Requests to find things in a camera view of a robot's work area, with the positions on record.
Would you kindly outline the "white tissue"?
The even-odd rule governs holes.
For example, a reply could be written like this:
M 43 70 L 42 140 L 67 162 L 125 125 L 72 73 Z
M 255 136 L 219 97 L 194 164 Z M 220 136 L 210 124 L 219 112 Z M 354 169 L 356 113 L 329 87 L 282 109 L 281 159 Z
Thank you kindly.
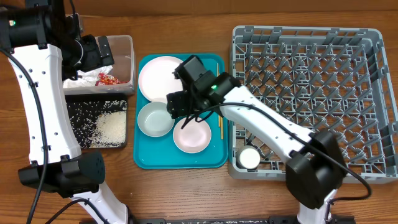
M 95 86 L 99 80 L 100 73 L 108 74 L 113 69 L 112 65 L 100 67 L 89 72 L 78 71 L 78 79 L 71 80 L 67 79 L 63 82 L 64 88 L 78 88 L 78 87 L 90 87 Z

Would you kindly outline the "red snack wrapper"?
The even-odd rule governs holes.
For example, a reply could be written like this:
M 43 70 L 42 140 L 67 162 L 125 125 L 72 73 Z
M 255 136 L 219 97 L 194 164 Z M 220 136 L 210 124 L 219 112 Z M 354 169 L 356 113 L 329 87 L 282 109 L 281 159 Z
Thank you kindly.
M 117 84 L 121 84 L 121 81 L 112 76 L 112 75 L 108 75 L 105 73 L 100 73 L 98 75 L 98 79 L 95 83 L 96 86 L 101 86 L 101 85 L 117 85 Z

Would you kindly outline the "white bowl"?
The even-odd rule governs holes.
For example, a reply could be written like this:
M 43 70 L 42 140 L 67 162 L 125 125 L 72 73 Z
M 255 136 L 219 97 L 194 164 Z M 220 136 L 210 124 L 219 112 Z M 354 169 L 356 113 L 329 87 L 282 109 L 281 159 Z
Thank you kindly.
M 163 102 L 146 104 L 137 115 L 137 125 L 147 136 L 161 137 L 166 135 L 174 126 L 175 120 L 167 111 Z

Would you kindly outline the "large white plate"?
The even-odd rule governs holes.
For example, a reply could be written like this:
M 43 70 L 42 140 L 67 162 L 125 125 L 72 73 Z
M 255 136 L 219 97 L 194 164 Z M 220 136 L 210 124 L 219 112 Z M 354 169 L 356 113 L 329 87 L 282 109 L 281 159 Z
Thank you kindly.
M 141 69 L 138 84 L 141 93 L 149 101 L 167 103 L 167 95 L 183 90 L 181 80 L 174 76 L 175 69 L 183 61 L 177 57 L 161 56 L 147 62 Z

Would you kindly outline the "pink shallow bowl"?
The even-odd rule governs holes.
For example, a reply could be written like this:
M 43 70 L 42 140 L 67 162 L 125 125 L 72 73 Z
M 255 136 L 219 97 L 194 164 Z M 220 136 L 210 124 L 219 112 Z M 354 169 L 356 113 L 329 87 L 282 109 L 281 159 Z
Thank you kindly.
M 183 152 L 196 154 L 202 152 L 211 141 L 211 129 L 208 123 L 190 121 L 184 128 L 185 119 L 181 119 L 174 127 L 173 140 Z

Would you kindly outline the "rice pile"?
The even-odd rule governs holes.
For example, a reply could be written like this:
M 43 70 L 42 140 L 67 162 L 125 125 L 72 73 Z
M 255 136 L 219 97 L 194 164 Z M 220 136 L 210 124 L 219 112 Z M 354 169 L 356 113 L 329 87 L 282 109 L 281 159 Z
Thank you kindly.
M 91 137 L 91 148 L 121 147 L 126 140 L 125 111 L 102 114 L 96 120 Z

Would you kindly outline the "white paper cup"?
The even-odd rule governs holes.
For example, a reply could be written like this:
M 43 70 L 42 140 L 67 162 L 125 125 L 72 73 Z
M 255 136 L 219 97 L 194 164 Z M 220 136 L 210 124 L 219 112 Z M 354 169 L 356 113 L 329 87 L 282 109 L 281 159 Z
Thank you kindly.
M 252 146 L 244 146 L 236 153 L 236 162 L 242 169 L 254 170 L 261 161 L 259 152 Z

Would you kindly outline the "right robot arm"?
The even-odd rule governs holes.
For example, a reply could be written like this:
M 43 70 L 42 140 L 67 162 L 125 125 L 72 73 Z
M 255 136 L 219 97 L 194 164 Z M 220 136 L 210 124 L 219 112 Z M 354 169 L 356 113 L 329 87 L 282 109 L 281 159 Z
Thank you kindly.
M 295 124 L 259 101 L 241 82 L 223 72 L 215 76 L 196 55 L 174 71 L 183 89 L 167 95 L 171 117 L 185 117 L 185 124 L 199 121 L 202 113 L 217 113 L 240 124 L 270 147 L 285 164 L 285 183 L 300 204 L 294 223 L 337 223 L 331 206 L 344 178 L 351 174 L 366 188 L 370 185 L 346 166 L 335 135 L 322 129 L 315 133 Z

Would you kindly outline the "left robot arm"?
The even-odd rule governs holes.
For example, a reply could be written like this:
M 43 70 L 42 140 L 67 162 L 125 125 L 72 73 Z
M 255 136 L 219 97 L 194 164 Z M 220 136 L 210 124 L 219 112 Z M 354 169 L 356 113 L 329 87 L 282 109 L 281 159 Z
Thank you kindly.
M 1 52 L 14 69 L 30 136 L 21 184 L 81 205 L 97 223 L 133 223 L 105 181 L 99 151 L 82 153 L 72 131 L 62 83 L 114 63 L 108 39 L 80 34 L 77 14 L 62 1 L 27 1 L 1 13 Z

